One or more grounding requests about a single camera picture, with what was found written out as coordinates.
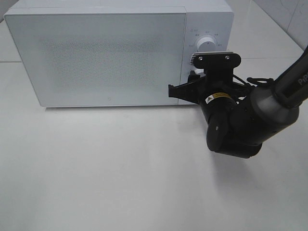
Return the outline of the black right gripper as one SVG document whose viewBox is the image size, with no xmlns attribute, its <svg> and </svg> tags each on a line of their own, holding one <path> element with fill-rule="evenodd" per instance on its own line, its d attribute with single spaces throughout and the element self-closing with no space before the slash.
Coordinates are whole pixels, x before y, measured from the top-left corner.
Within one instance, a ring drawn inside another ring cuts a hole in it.
<svg viewBox="0 0 308 231">
<path fill-rule="evenodd" d="M 233 69 L 203 70 L 204 74 L 191 71 L 187 82 L 179 86 L 168 85 L 168 96 L 205 106 L 215 99 L 224 99 L 237 105 L 243 97 L 243 81 Z"/>
</svg>

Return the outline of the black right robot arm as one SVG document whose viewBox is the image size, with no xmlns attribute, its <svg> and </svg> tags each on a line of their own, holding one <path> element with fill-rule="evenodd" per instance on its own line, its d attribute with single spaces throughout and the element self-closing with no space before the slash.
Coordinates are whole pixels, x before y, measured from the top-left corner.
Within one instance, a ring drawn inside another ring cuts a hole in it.
<svg viewBox="0 0 308 231">
<path fill-rule="evenodd" d="M 308 53 L 305 51 L 277 79 L 242 80 L 234 74 L 241 63 L 231 51 L 197 52 L 184 84 L 168 86 L 171 98 L 198 104 L 208 128 L 209 150 L 250 158 L 264 141 L 295 123 L 308 97 Z"/>
</svg>

